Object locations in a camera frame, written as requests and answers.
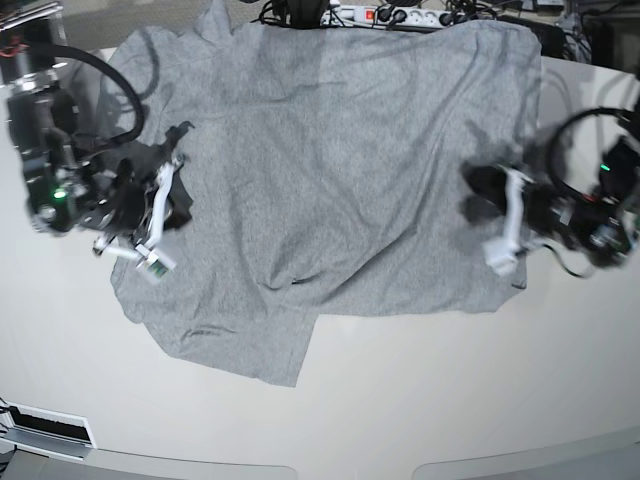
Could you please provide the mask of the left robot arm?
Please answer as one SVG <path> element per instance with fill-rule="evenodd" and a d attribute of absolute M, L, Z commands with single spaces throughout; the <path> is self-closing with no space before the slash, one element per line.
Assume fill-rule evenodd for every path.
<path fill-rule="evenodd" d="M 598 165 L 598 184 L 573 196 L 551 180 L 526 170 L 469 165 L 463 178 L 472 192 L 464 215 L 471 223 L 504 218 L 502 232 L 482 245 L 485 261 L 499 275 L 511 272 L 551 240 L 584 254 L 599 269 L 625 263 L 639 241 L 639 152 L 619 138 Z"/>

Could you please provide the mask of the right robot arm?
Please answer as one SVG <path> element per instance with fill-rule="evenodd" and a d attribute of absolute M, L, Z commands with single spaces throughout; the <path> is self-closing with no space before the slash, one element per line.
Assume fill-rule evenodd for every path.
<path fill-rule="evenodd" d="M 26 208 L 34 227 L 64 235 L 79 227 L 137 245 L 188 224 L 193 205 L 176 153 L 192 129 L 170 127 L 160 144 L 138 138 L 145 126 L 140 96 L 101 58 L 67 45 L 59 1 L 1 4 L 1 84 L 8 133 L 22 162 Z M 82 129 L 75 93 L 61 81 L 65 61 L 90 66 L 119 87 L 132 127 L 111 137 Z"/>

